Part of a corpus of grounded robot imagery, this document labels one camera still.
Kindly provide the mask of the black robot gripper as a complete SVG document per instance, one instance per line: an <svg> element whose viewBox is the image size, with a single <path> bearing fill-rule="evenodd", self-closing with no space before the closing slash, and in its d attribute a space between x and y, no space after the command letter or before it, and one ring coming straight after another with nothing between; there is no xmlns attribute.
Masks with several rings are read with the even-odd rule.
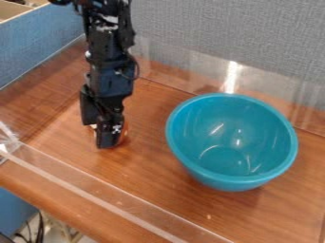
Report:
<svg viewBox="0 0 325 243"><path fill-rule="evenodd" d="M126 135L123 100L133 95L138 63L131 58L96 62L87 58L90 72L80 90L83 125L96 123L99 148L115 147Z"/></svg>

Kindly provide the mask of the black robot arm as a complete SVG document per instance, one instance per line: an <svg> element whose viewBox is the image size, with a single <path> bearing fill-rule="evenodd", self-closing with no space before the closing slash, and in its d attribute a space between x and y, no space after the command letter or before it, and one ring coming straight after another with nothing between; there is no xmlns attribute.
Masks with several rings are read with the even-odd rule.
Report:
<svg viewBox="0 0 325 243"><path fill-rule="evenodd" d="M135 44L133 0L48 0L71 5L83 17L90 71L80 90L82 122L92 127L99 148L113 148L127 134L123 100L133 95L139 65L130 53Z"/></svg>

